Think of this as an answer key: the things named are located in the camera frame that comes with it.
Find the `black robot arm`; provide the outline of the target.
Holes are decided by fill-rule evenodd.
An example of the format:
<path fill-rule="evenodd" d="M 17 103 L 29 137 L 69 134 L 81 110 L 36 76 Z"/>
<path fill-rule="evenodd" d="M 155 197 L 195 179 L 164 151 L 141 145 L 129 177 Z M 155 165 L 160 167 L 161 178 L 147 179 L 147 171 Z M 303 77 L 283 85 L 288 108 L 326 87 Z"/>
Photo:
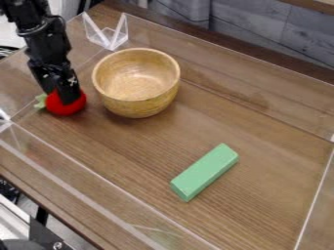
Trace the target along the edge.
<path fill-rule="evenodd" d="M 0 12 L 26 42 L 28 68 L 45 94 L 56 92 L 62 105 L 81 96 L 68 54 L 72 45 L 61 16 L 52 15 L 46 0 L 0 0 Z"/>

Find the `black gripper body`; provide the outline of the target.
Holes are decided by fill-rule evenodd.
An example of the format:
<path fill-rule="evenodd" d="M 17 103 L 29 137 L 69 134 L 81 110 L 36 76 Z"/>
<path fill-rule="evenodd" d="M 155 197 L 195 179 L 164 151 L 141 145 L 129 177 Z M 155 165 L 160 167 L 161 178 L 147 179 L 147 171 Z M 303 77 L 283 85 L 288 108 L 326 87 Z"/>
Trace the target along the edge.
<path fill-rule="evenodd" d="M 61 54 L 49 57 L 29 55 L 28 68 L 37 80 L 42 80 L 44 76 L 50 74 L 64 79 L 72 79 L 76 75 L 66 56 Z"/>

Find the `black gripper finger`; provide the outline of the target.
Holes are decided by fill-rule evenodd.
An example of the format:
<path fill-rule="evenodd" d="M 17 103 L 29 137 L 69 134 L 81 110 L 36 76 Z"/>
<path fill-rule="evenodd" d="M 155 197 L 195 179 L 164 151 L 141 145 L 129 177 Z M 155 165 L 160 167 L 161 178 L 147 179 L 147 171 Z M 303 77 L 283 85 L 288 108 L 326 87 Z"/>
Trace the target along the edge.
<path fill-rule="evenodd" d="M 70 104 L 81 96 L 80 82 L 72 69 L 65 70 L 56 78 L 56 90 L 62 104 Z"/>
<path fill-rule="evenodd" d="M 45 94 L 50 94 L 54 90 L 53 72 L 46 67 L 34 67 L 32 70 L 34 80 Z"/>

